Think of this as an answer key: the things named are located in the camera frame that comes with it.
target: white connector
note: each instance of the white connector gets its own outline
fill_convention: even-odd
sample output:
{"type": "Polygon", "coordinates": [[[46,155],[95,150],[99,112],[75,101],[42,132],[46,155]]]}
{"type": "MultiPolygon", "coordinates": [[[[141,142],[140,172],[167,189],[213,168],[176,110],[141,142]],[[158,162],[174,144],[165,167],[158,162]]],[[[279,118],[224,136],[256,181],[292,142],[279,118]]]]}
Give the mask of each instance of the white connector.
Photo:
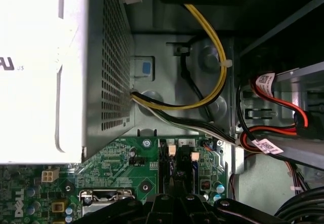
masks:
{"type": "Polygon", "coordinates": [[[42,182],[54,182],[59,178],[59,173],[59,167],[53,167],[42,171],[42,182]]]}

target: cable tie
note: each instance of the cable tie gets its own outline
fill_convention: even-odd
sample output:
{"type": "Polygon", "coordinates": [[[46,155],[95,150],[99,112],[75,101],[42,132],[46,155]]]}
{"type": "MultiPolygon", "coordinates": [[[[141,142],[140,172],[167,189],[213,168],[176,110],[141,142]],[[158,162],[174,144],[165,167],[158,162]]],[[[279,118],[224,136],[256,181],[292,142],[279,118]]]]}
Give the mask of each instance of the cable tie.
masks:
{"type": "Polygon", "coordinates": [[[290,190],[291,191],[302,191],[302,187],[299,187],[299,186],[290,186],[290,190]]]}
{"type": "Polygon", "coordinates": [[[223,62],[221,62],[221,66],[224,66],[226,68],[230,68],[233,66],[233,61],[231,59],[226,59],[223,62]]]}

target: power supply vent grille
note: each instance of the power supply vent grille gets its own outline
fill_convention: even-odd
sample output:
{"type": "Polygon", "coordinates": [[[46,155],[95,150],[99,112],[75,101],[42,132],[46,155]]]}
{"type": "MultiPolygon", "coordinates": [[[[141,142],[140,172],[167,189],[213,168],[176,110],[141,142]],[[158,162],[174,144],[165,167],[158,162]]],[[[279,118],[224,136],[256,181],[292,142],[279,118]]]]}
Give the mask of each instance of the power supply vent grille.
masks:
{"type": "Polygon", "coordinates": [[[126,126],[130,116],[129,31],[118,0],[103,1],[101,130],[126,126]]]}

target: yellow wire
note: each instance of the yellow wire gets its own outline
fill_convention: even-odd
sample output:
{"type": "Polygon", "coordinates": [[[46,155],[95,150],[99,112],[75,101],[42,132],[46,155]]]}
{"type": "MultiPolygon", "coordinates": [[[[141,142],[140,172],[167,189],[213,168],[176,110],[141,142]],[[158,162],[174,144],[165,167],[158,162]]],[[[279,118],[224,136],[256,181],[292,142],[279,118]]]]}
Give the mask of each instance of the yellow wire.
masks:
{"type": "MultiPolygon", "coordinates": [[[[214,43],[215,47],[217,48],[218,54],[219,54],[219,59],[220,62],[224,62],[226,60],[226,55],[223,49],[223,46],[215,32],[215,30],[213,29],[213,27],[210,25],[210,23],[205,19],[205,17],[199,12],[199,10],[196,9],[196,7],[194,7],[193,5],[188,5],[185,4],[186,8],[189,10],[189,12],[195,17],[195,19],[199,22],[199,24],[203,27],[203,29],[205,30],[205,32],[208,34],[208,36],[210,37],[210,39],[212,40],[212,42],[214,43]]],[[[154,104],[151,102],[147,102],[135,95],[132,95],[132,97],[139,101],[140,103],[150,107],[150,108],[154,108],[154,109],[161,109],[161,110],[180,110],[180,109],[190,109],[190,108],[195,108],[198,106],[202,106],[205,103],[211,101],[222,89],[222,87],[225,84],[225,80],[226,80],[226,74],[227,74],[227,67],[224,67],[221,65],[221,72],[220,72],[220,76],[218,79],[218,82],[215,86],[215,88],[213,89],[213,91],[207,96],[205,97],[203,100],[194,103],[192,105],[186,105],[186,106],[178,106],[178,107],[173,107],[173,106],[162,106],[162,105],[158,105],[158,104],[154,104]]]]}

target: blue sticker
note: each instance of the blue sticker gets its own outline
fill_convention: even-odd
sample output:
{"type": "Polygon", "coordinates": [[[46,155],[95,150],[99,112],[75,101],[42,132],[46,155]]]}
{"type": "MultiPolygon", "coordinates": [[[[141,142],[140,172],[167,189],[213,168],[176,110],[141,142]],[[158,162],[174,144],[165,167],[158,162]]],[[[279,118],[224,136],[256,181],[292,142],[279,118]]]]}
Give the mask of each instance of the blue sticker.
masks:
{"type": "Polygon", "coordinates": [[[142,72],[143,74],[151,74],[151,63],[143,62],[142,72]]]}

